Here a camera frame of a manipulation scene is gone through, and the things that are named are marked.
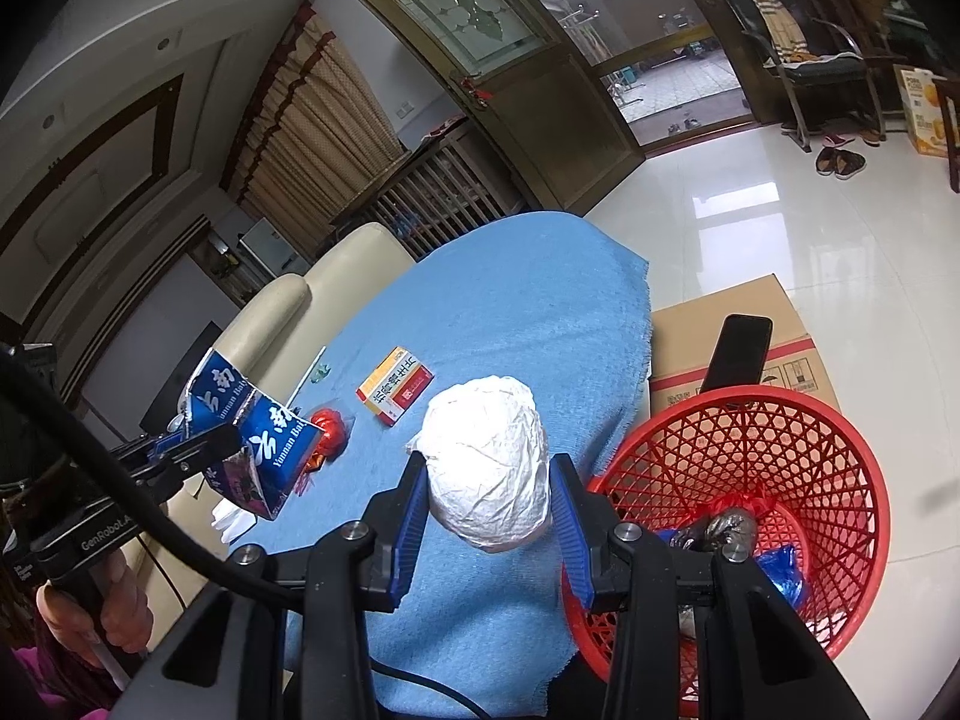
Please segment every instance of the yellow towel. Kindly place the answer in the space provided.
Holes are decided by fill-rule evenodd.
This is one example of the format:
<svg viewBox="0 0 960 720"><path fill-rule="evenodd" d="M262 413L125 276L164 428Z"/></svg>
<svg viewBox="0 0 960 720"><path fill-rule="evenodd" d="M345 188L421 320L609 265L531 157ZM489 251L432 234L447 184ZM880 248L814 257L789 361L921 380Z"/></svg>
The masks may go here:
<svg viewBox="0 0 960 720"><path fill-rule="evenodd" d="M780 0L753 0L760 10L781 62L806 62L817 59L810 53L803 30Z"/></svg>

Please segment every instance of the chair leg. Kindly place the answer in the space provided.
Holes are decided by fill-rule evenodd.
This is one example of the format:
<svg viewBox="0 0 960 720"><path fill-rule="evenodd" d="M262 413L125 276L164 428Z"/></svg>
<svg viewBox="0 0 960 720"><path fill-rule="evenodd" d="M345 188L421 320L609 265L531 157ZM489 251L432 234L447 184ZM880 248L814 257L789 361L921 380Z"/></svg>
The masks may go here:
<svg viewBox="0 0 960 720"><path fill-rule="evenodd" d="M793 84L784 74L782 68L778 68L781 81L784 83L787 98L790 100L790 107L793 108L794 118L797 120L797 131L788 132L791 140L804 151L810 153L810 131L806 128L806 119L803 117L803 111L800 110L800 103L797 100L797 93L794 91Z"/></svg>
<svg viewBox="0 0 960 720"><path fill-rule="evenodd" d="M874 77L867 68L867 88L870 90L870 100L874 104L874 117L877 119L877 133L880 134L880 140L887 139L887 122L883 119L883 109L880 107L880 95L877 95L877 86L874 84Z"/></svg>

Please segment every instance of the frosted glass panel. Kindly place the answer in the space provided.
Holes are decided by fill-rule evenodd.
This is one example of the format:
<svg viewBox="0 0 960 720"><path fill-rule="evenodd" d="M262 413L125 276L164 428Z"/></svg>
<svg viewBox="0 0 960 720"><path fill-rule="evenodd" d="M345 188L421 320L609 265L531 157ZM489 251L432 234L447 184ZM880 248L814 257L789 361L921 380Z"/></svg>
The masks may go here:
<svg viewBox="0 0 960 720"><path fill-rule="evenodd" d="M397 1L468 76L483 76L544 45L504 0Z"/></svg>

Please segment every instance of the white tissue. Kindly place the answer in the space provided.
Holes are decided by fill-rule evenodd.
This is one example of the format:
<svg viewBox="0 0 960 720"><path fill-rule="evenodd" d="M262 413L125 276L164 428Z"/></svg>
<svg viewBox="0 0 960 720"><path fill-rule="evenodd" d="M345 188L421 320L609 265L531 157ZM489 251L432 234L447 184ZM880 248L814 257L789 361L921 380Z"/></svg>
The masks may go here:
<svg viewBox="0 0 960 720"><path fill-rule="evenodd" d="M256 514L241 509L226 499L213 507L213 527L221 531L220 541L229 544L256 525Z"/></svg>
<svg viewBox="0 0 960 720"><path fill-rule="evenodd" d="M426 457L430 511L471 546L504 552L549 525L546 433L517 379L488 376L434 395L407 449Z"/></svg>

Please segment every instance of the screw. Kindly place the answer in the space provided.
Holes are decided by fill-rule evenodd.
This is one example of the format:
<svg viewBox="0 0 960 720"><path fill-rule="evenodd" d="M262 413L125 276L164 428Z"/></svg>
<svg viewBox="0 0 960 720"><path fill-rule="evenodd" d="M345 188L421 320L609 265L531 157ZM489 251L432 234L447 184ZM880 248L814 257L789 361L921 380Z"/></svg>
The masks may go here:
<svg viewBox="0 0 960 720"><path fill-rule="evenodd" d="M750 557L750 551L744 544L738 541L731 541L720 548L720 554L726 557L730 562L744 562Z"/></svg>
<svg viewBox="0 0 960 720"><path fill-rule="evenodd" d="M263 547L259 544L244 544L233 553L233 561L240 563L240 565L250 565L252 562L260 560L260 558L266 554Z"/></svg>
<svg viewBox="0 0 960 720"><path fill-rule="evenodd" d="M352 519L350 522L340 526L340 535L347 541L358 541L370 532L370 527L366 522L359 519Z"/></svg>
<svg viewBox="0 0 960 720"><path fill-rule="evenodd" d="M621 522L613 528L613 536L621 541L636 541L643 535L643 529L635 522Z"/></svg>

